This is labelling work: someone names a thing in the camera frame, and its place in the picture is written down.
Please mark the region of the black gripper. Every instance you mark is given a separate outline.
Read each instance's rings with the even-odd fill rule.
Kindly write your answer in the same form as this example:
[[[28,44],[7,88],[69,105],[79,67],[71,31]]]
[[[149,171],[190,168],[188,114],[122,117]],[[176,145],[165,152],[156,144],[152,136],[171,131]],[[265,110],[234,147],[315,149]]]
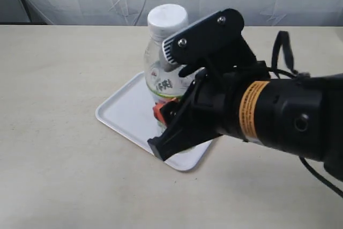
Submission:
[[[242,36],[244,19],[235,9],[208,15],[162,42],[171,65],[184,66],[184,77],[205,68],[183,97],[153,107],[166,128],[147,140],[155,157],[173,155],[222,135],[244,141],[271,139],[269,69]]]

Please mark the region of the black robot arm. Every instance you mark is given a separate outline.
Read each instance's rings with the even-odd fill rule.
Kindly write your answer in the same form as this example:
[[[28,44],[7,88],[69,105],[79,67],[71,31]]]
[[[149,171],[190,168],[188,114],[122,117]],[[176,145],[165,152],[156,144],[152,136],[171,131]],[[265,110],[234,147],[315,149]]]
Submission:
[[[156,105],[166,125],[148,140],[160,160],[223,135],[322,162],[342,179],[342,75],[312,77],[294,68],[289,33],[280,31],[271,65],[244,40],[244,19],[218,11],[166,38],[169,64],[195,78],[181,99]]]

